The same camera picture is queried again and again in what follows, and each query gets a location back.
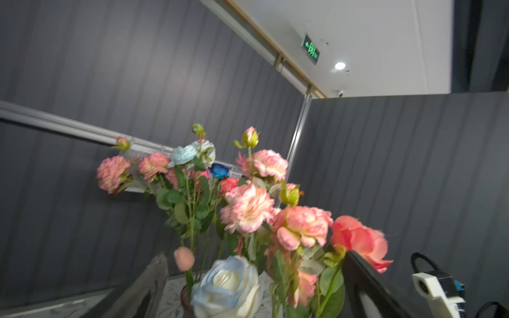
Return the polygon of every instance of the gray wall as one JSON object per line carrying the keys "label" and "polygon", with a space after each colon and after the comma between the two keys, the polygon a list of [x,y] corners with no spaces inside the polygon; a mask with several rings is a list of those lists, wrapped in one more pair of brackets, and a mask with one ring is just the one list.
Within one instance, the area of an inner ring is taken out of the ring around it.
{"label": "gray wall", "polygon": [[384,275],[420,304],[410,255],[434,259],[473,316],[509,301],[508,122],[506,93],[314,100],[290,181],[303,205],[384,231]]}
{"label": "gray wall", "polygon": [[198,0],[7,0],[0,30],[0,99],[171,147],[204,123],[226,162],[251,125],[288,152],[303,95]]}
{"label": "gray wall", "polygon": [[[198,0],[8,0],[0,30],[0,99],[172,147],[202,122],[226,162],[253,125],[287,155],[302,94]],[[98,189],[114,154],[0,123],[0,307],[116,286],[179,245],[141,195]]]}

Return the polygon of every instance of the green exit sign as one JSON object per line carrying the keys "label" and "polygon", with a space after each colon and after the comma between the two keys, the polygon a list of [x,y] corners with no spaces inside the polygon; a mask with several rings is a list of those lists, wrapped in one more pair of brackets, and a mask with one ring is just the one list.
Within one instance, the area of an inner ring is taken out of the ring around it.
{"label": "green exit sign", "polygon": [[309,35],[306,34],[301,47],[304,52],[306,52],[306,55],[309,56],[311,62],[316,65],[318,62],[318,57],[320,56],[320,51],[318,51],[317,46],[313,43],[313,41],[311,41]]}

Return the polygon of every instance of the round recessed light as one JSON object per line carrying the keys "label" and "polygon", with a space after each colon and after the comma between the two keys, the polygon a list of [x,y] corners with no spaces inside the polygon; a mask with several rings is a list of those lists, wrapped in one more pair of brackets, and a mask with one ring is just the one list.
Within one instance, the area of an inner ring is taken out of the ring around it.
{"label": "round recessed light", "polygon": [[342,70],[343,68],[345,68],[345,66],[346,66],[345,63],[343,62],[339,62],[336,65],[334,65],[334,67],[338,70]]}

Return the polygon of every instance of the vase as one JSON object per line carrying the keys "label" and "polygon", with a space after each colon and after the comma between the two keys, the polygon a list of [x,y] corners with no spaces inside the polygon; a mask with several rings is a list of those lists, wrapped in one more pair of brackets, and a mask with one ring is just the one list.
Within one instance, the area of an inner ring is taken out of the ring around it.
{"label": "vase", "polygon": [[187,298],[187,286],[184,286],[180,292],[180,303],[182,304],[182,310],[184,312],[182,318],[196,318],[191,304],[189,303],[189,298]]}

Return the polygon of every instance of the white ceiling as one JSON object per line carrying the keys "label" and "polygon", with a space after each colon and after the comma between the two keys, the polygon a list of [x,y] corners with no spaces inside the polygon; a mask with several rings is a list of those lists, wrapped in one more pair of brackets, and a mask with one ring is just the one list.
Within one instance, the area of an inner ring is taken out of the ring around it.
{"label": "white ceiling", "polygon": [[[235,2],[327,97],[450,92],[453,0]],[[306,29],[316,66],[300,48]],[[331,73],[337,62],[350,73]]]}

